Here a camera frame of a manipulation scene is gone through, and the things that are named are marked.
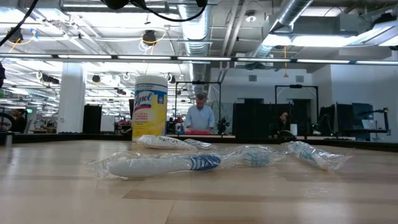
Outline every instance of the ventilation duct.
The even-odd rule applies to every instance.
[[[196,4],[179,5],[178,9],[182,18],[192,17],[201,10]],[[196,19],[183,22],[182,32],[184,40],[188,40],[185,43],[188,56],[207,56],[209,45],[205,41],[210,36],[210,6],[207,6],[203,14]],[[191,81],[210,81],[210,64],[208,63],[190,63],[189,71]],[[204,85],[193,86],[194,94],[202,93],[204,90]]]
[[[282,27],[288,27],[287,32],[293,30],[293,23],[300,17],[300,15],[306,10],[313,0],[285,0],[283,1],[280,11],[278,12],[277,19],[270,22],[269,17],[266,20],[268,23],[268,32],[266,38],[260,44],[260,46],[250,55],[250,57],[265,58],[271,52],[274,45],[267,45],[266,40],[268,34],[273,30],[280,29]],[[256,68],[265,68],[265,65],[261,63],[250,63],[246,65],[246,69],[254,70]]]

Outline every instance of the white column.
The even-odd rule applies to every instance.
[[[82,63],[63,63],[57,132],[83,131],[86,73]]]
[[[27,134],[32,134],[32,130],[34,129],[35,126],[35,120],[37,119],[37,107],[30,107],[27,106],[26,110],[32,110],[31,113],[28,113],[26,116],[26,122],[29,127],[27,127]]]

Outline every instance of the disinfecting wipes canister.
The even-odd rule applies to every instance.
[[[136,78],[132,138],[166,134],[167,80],[154,75]]]

